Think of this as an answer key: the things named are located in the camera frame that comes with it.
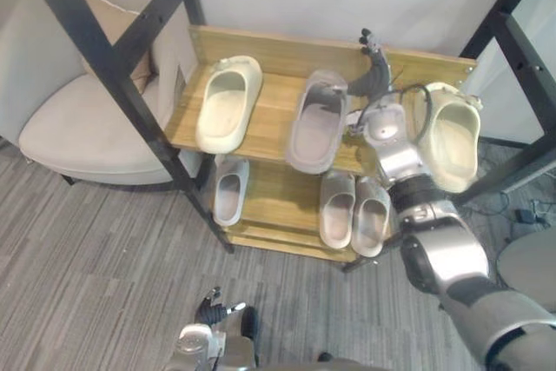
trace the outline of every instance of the black power adapter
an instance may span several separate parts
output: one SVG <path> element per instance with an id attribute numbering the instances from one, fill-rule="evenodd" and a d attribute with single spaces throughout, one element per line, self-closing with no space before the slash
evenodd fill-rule
<path id="1" fill-rule="evenodd" d="M 527 209 L 515 209 L 515 219 L 519 223 L 526 223 L 527 225 L 533 225 L 537 222 L 535 214 L 531 210 Z"/>

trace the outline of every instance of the translucent slipper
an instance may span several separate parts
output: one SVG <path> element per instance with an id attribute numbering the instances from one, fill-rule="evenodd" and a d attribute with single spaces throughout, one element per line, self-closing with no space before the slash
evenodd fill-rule
<path id="1" fill-rule="evenodd" d="M 355 180 L 351 174 L 330 171 L 321 182 L 321 239 L 330 248 L 344 248 L 351 239 Z"/>
<path id="2" fill-rule="evenodd" d="M 373 257 L 382 251 L 390 216 L 390 196 L 371 177 L 357 182 L 357 202 L 351 246 L 360 255 Z"/>
<path id="3" fill-rule="evenodd" d="M 249 180 L 249 161 L 224 156 L 216 167 L 215 207 L 213 217 L 221 226 L 232 226 L 242 217 Z"/>
<path id="4" fill-rule="evenodd" d="M 320 174 L 332 166 L 349 111 L 347 86 L 329 70 L 317 70 L 307 80 L 286 149 L 286 161 L 298 171 Z"/>

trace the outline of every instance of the black metal frame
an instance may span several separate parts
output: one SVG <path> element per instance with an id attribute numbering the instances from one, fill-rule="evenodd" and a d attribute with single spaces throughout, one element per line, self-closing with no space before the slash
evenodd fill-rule
<path id="1" fill-rule="evenodd" d="M 488 43 L 495 38 L 508 61 L 545 134 L 525 147 L 518 142 L 512 144 L 522 148 L 518 155 L 492 169 L 473 183 L 463 193 L 452 195 L 456 205 L 462 205 L 483 193 L 501 191 L 521 182 L 550 162 L 556 161 L 556 82 L 537 54 L 529 39 L 512 17 L 512 11 L 521 0 L 497 0 L 479 28 L 475 31 L 460 56 L 477 58 Z M 486 142 L 495 142 L 490 138 Z M 396 248 L 400 241 L 385 242 L 381 254 Z M 344 265 L 342 271 L 349 272 L 375 258 L 358 257 Z"/>
<path id="2" fill-rule="evenodd" d="M 195 182 L 178 157 L 179 151 L 170 145 L 129 77 L 181 2 L 193 22 L 203 23 L 199 0 L 151 0 L 114 46 L 85 0 L 45 1 L 101 83 L 170 173 L 176 187 L 188 197 L 223 247 L 233 253 L 233 245 L 202 204 Z"/>
<path id="3" fill-rule="evenodd" d="M 490 136 L 479 136 L 479 142 L 491 143 L 500 147 L 523 149 L 529 145 L 526 142 L 508 141 L 507 139 L 491 138 Z"/>

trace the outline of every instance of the shoe rack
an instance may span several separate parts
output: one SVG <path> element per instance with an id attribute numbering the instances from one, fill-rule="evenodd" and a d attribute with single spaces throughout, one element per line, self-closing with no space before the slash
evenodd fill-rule
<path id="1" fill-rule="evenodd" d="M 319 237 L 319 176 L 293 170 L 284 155 L 291 122 L 308 75 L 316 69 L 336 70 L 349 81 L 368 70 L 358 43 L 192 26 L 190 35 L 199 65 L 183 91 L 165 134 L 177 148 L 198 150 L 195 126 L 211 66 L 229 56 L 247 55 L 261 65 L 261 93 L 242 145 L 233 152 L 250 161 L 250 176 L 242 220 L 224 231 L 233 244 L 290 254 L 351 262 L 350 248 L 331 249 Z M 458 86 L 473 70 L 471 59 L 386 48 L 396 87 L 444 82 Z M 411 108 L 410 95 L 404 98 Z M 365 103 L 352 101 L 354 109 Z M 412 131 L 411 111 L 407 124 Z M 376 174 L 376 157 L 362 140 L 344 136 L 334 168 L 359 176 Z"/>

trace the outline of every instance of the white slipper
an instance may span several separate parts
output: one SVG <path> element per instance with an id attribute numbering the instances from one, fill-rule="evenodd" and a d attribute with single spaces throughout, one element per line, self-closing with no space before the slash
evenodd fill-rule
<path id="1" fill-rule="evenodd" d="M 480 101 L 460 93 L 445 83 L 428 84 L 433 111 L 427 132 L 417 144 L 436 184 L 446 191 L 460 193 L 477 174 Z M 415 124 L 423 126 L 427 116 L 424 100 L 414 108 Z"/>
<path id="2" fill-rule="evenodd" d="M 351 246 L 360 255 L 373 257 L 382 251 L 390 216 L 390 196 L 371 177 L 357 182 L 357 203 Z"/>
<path id="3" fill-rule="evenodd" d="M 195 139 L 210 154 L 238 148 L 262 85 L 259 63 L 250 56 L 220 60 L 207 81 Z"/>
<path id="4" fill-rule="evenodd" d="M 349 111 L 347 86 L 330 70 L 316 70 L 307 79 L 286 148 L 286 161 L 298 171 L 320 174 L 332 166 Z"/>
<path id="5" fill-rule="evenodd" d="M 351 174 L 329 171 L 321 182 L 321 239 L 330 248 L 344 248 L 351 239 L 355 180 Z"/>
<path id="6" fill-rule="evenodd" d="M 213 217 L 221 226 L 232 226 L 242 217 L 249 180 L 249 161 L 225 156 L 216 167 L 215 207 Z"/>

